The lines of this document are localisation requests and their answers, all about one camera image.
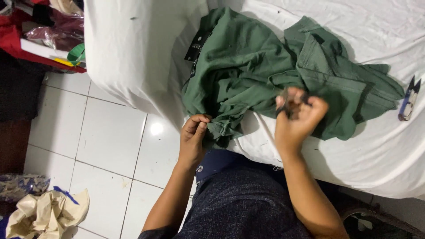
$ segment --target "red fabric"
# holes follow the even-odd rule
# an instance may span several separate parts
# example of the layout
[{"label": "red fabric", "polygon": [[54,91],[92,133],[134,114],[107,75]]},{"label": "red fabric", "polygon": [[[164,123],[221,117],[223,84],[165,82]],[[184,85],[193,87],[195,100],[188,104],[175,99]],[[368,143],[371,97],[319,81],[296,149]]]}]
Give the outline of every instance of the red fabric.
[{"label": "red fabric", "polygon": [[31,2],[33,2],[35,4],[43,4],[43,5],[49,5],[50,4],[49,0],[31,0]]},{"label": "red fabric", "polygon": [[9,17],[0,16],[0,48],[15,58],[51,65],[60,69],[84,73],[87,70],[79,66],[67,66],[54,60],[37,56],[21,49],[20,36],[22,22],[30,21],[31,16],[22,10],[15,9]]}]

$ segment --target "dark blue pants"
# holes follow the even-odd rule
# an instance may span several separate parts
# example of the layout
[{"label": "dark blue pants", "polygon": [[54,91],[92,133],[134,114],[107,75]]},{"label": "dark blue pants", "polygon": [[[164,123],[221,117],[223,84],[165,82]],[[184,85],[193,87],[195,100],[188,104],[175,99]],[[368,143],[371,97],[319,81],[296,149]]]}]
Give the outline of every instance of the dark blue pants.
[{"label": "dark blue pants", "polygon": [[226,149],[213,149],[207,151],[204,159],[196,169],[196,182],[202,181],[208,176],[236,167],[247,167],[264,171],[284,188],[287,187],[283,170],[276,170],[274,165],[251,161],[242,154],[238,154]]}]

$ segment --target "shirt sleeve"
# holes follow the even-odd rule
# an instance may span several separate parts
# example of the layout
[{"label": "shirt sleeve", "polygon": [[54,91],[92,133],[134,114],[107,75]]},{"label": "shirt sleeve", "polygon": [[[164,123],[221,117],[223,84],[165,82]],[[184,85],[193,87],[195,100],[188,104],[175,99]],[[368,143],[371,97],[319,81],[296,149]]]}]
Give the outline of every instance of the shirt sleeve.
[{"label": "shirt sleeve", "polygon": [[142,232],[137,239],[171,239],[175,236],[175,230],[171,227],[163,227]]}]

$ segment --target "white bed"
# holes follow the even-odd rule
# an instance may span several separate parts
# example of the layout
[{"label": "white bed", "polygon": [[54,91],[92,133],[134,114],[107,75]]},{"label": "white bed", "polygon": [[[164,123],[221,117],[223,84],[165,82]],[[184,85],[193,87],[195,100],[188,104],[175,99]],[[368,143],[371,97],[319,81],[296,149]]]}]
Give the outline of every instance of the white bed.
[{"label": "white bed", "polygon": [[[259,19],[280,38],[306,15],[339,36],[355,62],[387,63],[390,75],[405,86],[414,74],[417,79],[425,74],[423,0],[86,1],[88,74],[111,95],[163,116],[178,130],[185,117],[180,89],[190,71],[184,55],[200,18],[222,6]],[[309,137],[303,154],[314,176],[385,197],[425,194],[424,93],[410,121],[399,122],[397,114],[389,111],[359,125],[348,141]],[[274,119],[247,113],[245,135],[229,149],[281,166],[274,126]]]}]

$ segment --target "white tile floor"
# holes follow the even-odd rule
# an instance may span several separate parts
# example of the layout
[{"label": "white tile floor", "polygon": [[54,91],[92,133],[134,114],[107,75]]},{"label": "white tile floor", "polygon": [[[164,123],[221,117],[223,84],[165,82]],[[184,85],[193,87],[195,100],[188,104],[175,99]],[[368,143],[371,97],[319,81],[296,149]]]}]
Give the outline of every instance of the white tile floor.
[{"label": "white tile floor", "polygon": [[50,74],[42,87],[25,172],[90,196],[85,221],[64,239],[137,238],[176,164],[178,132],[121,104],[87,74]]}]

